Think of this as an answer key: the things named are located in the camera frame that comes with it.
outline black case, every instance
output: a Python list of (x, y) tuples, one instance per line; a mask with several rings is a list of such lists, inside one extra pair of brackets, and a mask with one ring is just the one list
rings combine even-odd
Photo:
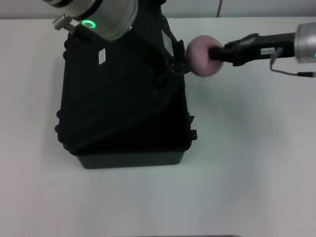
[[(163, 2), (140, 0), (133, 29), (115, 42), (82, 25), (65, 42), (55, 130), (85, 168), (178, 164), (197, 138), (185, 96), (184, 45), (161, 14)], [(106, 62), (99, 65), (102, 49)]]

